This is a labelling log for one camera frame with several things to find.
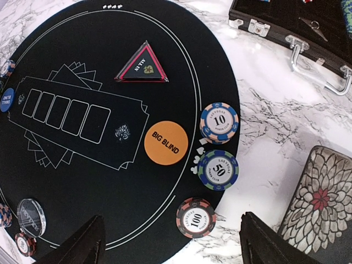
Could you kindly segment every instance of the blue poker chip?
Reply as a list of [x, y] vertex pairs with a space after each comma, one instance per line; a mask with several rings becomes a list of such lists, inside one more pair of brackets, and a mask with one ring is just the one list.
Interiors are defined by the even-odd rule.
[[3, 113], [9, 111], [14, 101], [15, 101], [15, 91], [12, 88], [6, 89], [6, 91], [4, 92], [1, 98], [0, 111]]
[[212, 150], [200, 158], [197, 170], [206, 187], [214, 191], [224, 191], [237, 181], [239, 166], [231, 153]]
[[13, 60], [7, 60], [0, 71], [0, 77], [1, 78], [8, 78], [11, 76], [11, 74], [13, 73], [13, 71], [15, 70], [16, 64]]
[[202, 134], [214, 141], [230, 140], [239, 126], [238, 115], [226, 103], [212, 103], [202, 112], [200, 128]]

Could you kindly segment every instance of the orange big blind button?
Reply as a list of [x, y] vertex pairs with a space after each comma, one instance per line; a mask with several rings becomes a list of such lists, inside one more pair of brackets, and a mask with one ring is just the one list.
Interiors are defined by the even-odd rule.
[[179, 124], [161, 121], [153, 125], [144, 139], [144, 148], [149, 158], [160, 165], [179, 162], [188, 149], [186, 131]]

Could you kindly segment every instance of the red poker chip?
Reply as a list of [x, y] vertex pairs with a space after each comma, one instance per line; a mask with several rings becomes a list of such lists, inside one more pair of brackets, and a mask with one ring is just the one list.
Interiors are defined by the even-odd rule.
[[16, 246], [25, 257], [31, 257], [37, 250], [36, 240], [30, 238], [25, 233], [18, 233], [15, 236]]

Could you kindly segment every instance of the las vegas poker club chip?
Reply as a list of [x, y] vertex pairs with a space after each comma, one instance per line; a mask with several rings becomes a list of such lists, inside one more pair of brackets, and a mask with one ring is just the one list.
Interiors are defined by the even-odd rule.
[[210, 203], [202, 198], [189, 198], [178, 208], [176, 225], [188, 238], [202, 238], [213, 231], [216, 215]]
[[200, 127], [200, 134], [202, 135], [202, 137], [210, 144], [214, 144], [214, 145], [223, 145], [227, 142], [230, 141], [229, 140], [226, 140], [226, 141], [218, 141], [218, 140], [212, 140], [212, 139], [209, 139], [206, 135], [203, 134], [203, 131], [202, 131], [202, 128]]
[[15, 69], [15, 66], [16, 66], [16, 64], [13, 60], [10, 60], [10, 59], [7, 60], [1, 68], [0, 77], [1, 78], [10, 77]]
[[0, 227], [10, 227], [12, 225], [12, 213], [7, 205], [0, 203]]
[[35, 254], [37, 245], [34, 238], [27, 236], [25, 233], [18, 233], [15, 236], [15, 241], [18, 250], [25, 257], [30, 257]]
[[22, 232], [31, 238], [44, 234], [46, 219], [42, 207], [34, 199], [23, 199], [17, 207], [18, 223]]
[[231, 153], [212, 150], [201, 156], [197, 173], [206, 187], [214, 191], [224, 191], [236, 182], [239, 166]]
[[202, 112], [200, 127], [203, 135], [210, 140], [227, 141], [236, 133], [239, 125], [238, 115], [226, 103], [212, 103]]
[[15, 101], [15, 91], [12, 88], [6, 89], [6, 91], [1, 97], [0, 111], [3, 113], [9, 111], [14, 101]]

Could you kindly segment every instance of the red flower design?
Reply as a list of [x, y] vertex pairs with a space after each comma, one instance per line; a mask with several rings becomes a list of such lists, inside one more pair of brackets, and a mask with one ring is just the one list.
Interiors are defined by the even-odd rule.
[[323, 211], [324, 207], [328, 206], [328, 201], [330, 200], [330, 196], [328, 196], [328, 189], [321, 189], [315, 193], [313, 193], [313, 200], [311, 201], [311, 204], [314, 205], [313, 210], [320, 210]]

